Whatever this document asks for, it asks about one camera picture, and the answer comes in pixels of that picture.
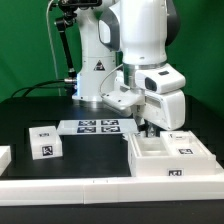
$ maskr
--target white platform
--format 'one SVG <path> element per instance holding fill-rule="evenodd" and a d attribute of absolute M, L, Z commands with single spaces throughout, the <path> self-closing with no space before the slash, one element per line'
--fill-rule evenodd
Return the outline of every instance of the white platform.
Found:
<path fill-rule="evenodd" d="M 137 133 L 134 119 L 62 120 L 57 128 L 59 135 L 94 135 Z"/>
<path fill-rule="evenodd" d="M 208 153 L 207 149 L 200 145 L 199 140 L 191 136 L 191 133 L 186 135 L 190 137 L 190 141 L 188 141 L 188 137 L 179 139 L 179 134 L 167 134 L 172 134 L 172 136 L 170 136 L 170 139 L 166 139 L 166 134 L 165 136 L 162 134 L 164 141 L 169 141 L 169 150 L 171 149 L 171 151 L 166 150 L 168 150 L 168 154 L 171 157 L 176 156 L 177 161 L 180 157 L 190 160 L 195 157 L 195 161 L 200 162 L 200 158 L 203 157 L 203 159 L 211 159 L 213 164 L 214 156 Z M 175 141 L 185 142 L 185 145 L 187 143 L 190 146 L 193 144 L 194 148 L 191 148 L 193 154 L 181 155 L 179 147 L 175 150 L 172 149 L 174 137 Z M 164 175 L 144 177 L 2 181 L 0 184 L 0 205 L 224 199 L 224 170 L 217 162 L 214 162 L 214 164 L 215 167 L 210 167 L 213 170 L 212 173 L 201 173 L 200 175 L 196 173 L 192 173 L 194 175 L 186 175 L 186 172 L 184 172 L 183 174 L 185 175 L 174 176 L 168 175 L 169 173 L 166 172 Z"/>

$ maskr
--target green backdrop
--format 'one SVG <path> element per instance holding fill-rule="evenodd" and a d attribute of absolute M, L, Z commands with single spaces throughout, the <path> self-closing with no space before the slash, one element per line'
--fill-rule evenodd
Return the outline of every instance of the green backdrop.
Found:
<path fill-rule="evenodd" d="M 224 118 L 224 1 L 174 2 L 182 25 L 175 42 L 167 48 L 168 62 L 186 77 L 184 92 Z M 48 0 L 1 3 L 0 101 L 19 88 L 55 79 L 46 26 L 47 4 Z M 64 78 L 66 63 L 53 25 L 60 15 L 58 9 L 50 13 L 59 77 Z M 68 37 L 79 71 L 81 47 L 77 25 L 68 31 Z M 32 95 L 58 95 L 58 91 L 36 90 Z"/>

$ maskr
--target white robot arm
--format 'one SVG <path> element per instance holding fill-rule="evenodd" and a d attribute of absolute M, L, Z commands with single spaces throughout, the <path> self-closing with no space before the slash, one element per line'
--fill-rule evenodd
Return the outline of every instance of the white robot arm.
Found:
<path fill-rule="evenodd" d="M 99 40 L 98 15 L 114 0 L 57 0 L 57 4 L 63 12 L 63 16 L 55 21 L 60 33 L 64 53 L 66 56 L 68 75 L 75 88 L 71 88 L 72 98 L 75 103 L 87 107 L 102 107 L 102 99 L 98 93 L 98 86 L 107 76 L 108 71 L 116 67 L 115 52 L 108 50 Z M 69 41 L 66 38 L 66 29 L 76 23 L 79 27 L 82 48 L 82 68 L 75 71 L 73 59 L 70 53 Z M 107 80 L 104 88 L 112 91 L 113 77 Z"/>
<path fill-rule="evenodd" d="M 184 124 L 185 78 L 166 63 L 165 52 L 179 24 L 172 0 L 120 0 L 102 15 L 101 42 L 123 52 L 123 79 L 119 72 L 120 88 L 102 95 L 106 105 L 165 130 Z"/>

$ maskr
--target white container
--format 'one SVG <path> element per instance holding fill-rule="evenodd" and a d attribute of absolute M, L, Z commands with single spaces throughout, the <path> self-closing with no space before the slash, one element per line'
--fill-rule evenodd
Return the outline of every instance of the white container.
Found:
<path fill-rule="evenodd" d="M 0 176 L 11 162 L 10 146 L 0 146 Z"/>
<path fill-rule="evenodd" d="M 160 138 L 129 134 L 128 162 L 132 176 L 213 175 L 216 157 L 192 132 L 161 132 Z"/>
<path fill-rule="evenodd" d="M 54 126 L 30 128 L 29 132 L 34 160 L 60 157 L 63 155 L 61 139 Z"/>

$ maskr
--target black tabletop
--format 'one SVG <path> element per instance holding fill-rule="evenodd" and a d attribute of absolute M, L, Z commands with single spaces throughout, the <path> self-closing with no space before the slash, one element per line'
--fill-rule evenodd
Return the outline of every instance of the black tabletop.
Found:
<path fill-rule="evenodd" d="M 192 97 L 186 97 L 186 122 L 223 166 L 223 119 Z M 63 157 L 33 161 L 30 127 L 58 126 L 60 120 L 122 119 L 107 109 L 78 107 L 67 97 L 7 99 L 0 104 L 0 145 L 10 145 L 12 162 L 5 179 L 130 176 L 127 143 L 122 136 L 62 137 Z M 1 207 L 4 223 L 222 223 L 224 201 L 178 201 Z"/>

